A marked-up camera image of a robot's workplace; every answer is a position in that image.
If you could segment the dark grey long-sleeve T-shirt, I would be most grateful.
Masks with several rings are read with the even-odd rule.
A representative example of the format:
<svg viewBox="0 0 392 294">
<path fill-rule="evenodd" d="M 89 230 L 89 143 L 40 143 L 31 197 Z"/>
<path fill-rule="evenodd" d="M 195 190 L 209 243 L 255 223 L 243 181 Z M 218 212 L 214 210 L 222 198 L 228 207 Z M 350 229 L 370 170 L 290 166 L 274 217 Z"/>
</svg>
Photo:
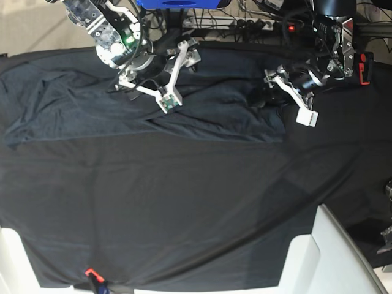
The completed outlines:
<svg viewBox="0 0 392 294">
<path fill-rule="evenodd" d="M 162 132 L 206 141 L 280 142 L 280 108 L 261 98 L 265 68 L 276 58 L 256 51 L 202 48 L 196 72 L 177 83 L 183 104 L 164 113 L 155 99 L 110 92 L 116 71 L 90 48 L 43 51 L 1 60 L 1 113 L 7 145 L 33 141 Z"/>
</svg>

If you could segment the white power strip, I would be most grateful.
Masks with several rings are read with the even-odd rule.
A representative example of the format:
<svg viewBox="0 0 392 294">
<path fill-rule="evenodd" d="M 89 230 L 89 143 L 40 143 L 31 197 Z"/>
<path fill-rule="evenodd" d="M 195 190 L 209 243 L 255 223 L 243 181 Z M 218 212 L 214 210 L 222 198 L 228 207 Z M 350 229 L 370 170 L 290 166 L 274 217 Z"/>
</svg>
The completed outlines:
<svg viewBox="0 0 392 294">
<path fill-rule="evenodd" d="M 272 31 L 275 20 L 264 18 L 240 18 L 216 15 L 187 16 L 183 21 L 183 28 L 186 29 L 231 29 L 245 27 L 245 25 L 255 24 L 262 30 Z"/>
</svg>

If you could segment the blue plastic bin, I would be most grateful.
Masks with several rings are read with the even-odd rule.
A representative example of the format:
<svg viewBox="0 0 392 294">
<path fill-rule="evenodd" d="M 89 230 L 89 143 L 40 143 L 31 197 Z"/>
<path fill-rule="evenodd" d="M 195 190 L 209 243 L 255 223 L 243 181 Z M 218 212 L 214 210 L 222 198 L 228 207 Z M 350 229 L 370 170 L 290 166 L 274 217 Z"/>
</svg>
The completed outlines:
<svg viewBox="0 0 392 294">
<path fill-rule="evenodd" d="M 231 0 L 137 0 L 145 9 L 216 9 L 227 7 Z"/>
</svg>

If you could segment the red and black clamp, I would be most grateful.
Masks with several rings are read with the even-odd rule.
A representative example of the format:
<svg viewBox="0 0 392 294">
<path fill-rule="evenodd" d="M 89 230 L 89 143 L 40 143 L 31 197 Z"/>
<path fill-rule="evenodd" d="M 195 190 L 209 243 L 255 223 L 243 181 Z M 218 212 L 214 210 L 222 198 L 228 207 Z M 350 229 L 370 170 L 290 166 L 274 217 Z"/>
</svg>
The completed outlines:
<svg viewBox="0 0 392 294">
<path fill-rule="evenodd" d="M 374 64 L 374 54 L 364 52 L 359 55 L 358 76 L 360 85 L 369 85 L 372 78 L 372 70 Z"/>
</svg>

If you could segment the black table cloth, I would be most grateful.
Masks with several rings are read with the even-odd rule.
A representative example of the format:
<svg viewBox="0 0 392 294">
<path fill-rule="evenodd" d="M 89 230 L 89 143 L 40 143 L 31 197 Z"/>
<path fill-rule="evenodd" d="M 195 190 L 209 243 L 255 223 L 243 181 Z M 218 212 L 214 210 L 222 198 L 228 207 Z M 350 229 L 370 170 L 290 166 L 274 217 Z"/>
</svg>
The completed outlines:
<svg viewBox="0 0 392 294">
<path fill-rule="evenodd" d="M 277 107 L 277 143 L 145 132 L 10 146 L 1 113 L 1 225 L 44 287 L 82 284 L 89 268 L 143 290 L 275 286 L 320 204 L 371 266 L 389 265 L 377 251 L 391 225 L 391 66 L 317 94 L 315 127 Z"/>
</svg>

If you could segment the blue clamp at bottom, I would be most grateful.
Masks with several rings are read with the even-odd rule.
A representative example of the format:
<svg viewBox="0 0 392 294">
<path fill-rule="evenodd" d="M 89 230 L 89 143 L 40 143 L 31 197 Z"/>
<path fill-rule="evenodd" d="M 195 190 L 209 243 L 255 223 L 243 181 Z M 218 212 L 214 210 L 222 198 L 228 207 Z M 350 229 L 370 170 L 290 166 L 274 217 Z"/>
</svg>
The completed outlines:
<svg viewBox="0 0 392 294">
<path fill-rule="evenodd" d="M 111 291 L 107 286 L 107 281 L 92 268 L 85 271 L 85 276 L 88 278 L 88 282 L 94 294 L 111 294 Z"/>
</svg>

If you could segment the white foam block left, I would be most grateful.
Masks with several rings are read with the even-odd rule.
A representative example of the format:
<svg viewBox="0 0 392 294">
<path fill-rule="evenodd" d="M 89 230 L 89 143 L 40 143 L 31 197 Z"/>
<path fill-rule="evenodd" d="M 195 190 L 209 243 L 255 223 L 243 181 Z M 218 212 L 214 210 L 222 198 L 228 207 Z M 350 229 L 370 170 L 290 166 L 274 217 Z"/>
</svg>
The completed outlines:
<svg viewBox="0 0 392 294">
<path fill-rule="evenodd" d="M 1 293 L 75 293 L 75 291 L 73 287 L 41 287 L 19 234 L 12 229 L 1 228 Z"/>
</svg>

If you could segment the black table leg post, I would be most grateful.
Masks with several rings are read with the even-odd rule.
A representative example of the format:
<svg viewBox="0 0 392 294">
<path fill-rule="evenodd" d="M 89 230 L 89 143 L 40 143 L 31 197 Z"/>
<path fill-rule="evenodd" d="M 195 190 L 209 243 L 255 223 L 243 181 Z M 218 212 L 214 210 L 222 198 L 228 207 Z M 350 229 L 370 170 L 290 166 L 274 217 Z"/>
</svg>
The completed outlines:
<svg viewBox="0 0 392 294">
<path fill-rule="evenodd" d="M 189 9 L 165 9 L 166 33 L 178 37 L 183 33 L 183 23 Z"/>
</svg>

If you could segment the aluminium frame rail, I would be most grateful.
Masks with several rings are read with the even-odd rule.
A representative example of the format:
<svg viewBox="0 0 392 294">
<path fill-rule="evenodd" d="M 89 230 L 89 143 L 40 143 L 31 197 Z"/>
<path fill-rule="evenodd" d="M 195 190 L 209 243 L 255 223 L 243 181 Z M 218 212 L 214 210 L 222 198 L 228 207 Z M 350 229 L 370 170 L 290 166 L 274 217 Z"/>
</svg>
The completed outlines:
<svg viewBox="0 0 392 294">
<path fill-rule="evenodd" d="M 380 21 L 373 23 L 357 23 L 356 30 L 361 37 L 391 38 L 391 21 Z"/>
</svg>

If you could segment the grey metal bracket right edge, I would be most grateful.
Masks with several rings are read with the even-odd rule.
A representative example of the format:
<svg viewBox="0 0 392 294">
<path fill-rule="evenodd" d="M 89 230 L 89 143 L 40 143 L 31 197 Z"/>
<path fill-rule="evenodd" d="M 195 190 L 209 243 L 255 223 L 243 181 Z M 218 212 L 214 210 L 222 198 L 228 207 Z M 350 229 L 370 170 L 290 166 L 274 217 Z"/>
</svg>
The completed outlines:
<svg viewBox="0 0 392 294">
<path fill-rule="evenodd" d="M 379 254 L 383 254 L 386 252 L 391 251 L 392 248 L 392 239 L 391 239 L 391 232 L 392 232 L 392 228 L 388 227 L 387 229 L 385 229 L 384 231 L 382 231 L 380 234 L 383 237 L 383 240 L 385 242 L 385 245 L 382 246 L 378 251 L 377 251 L 377 255 Z"/>
</svg>

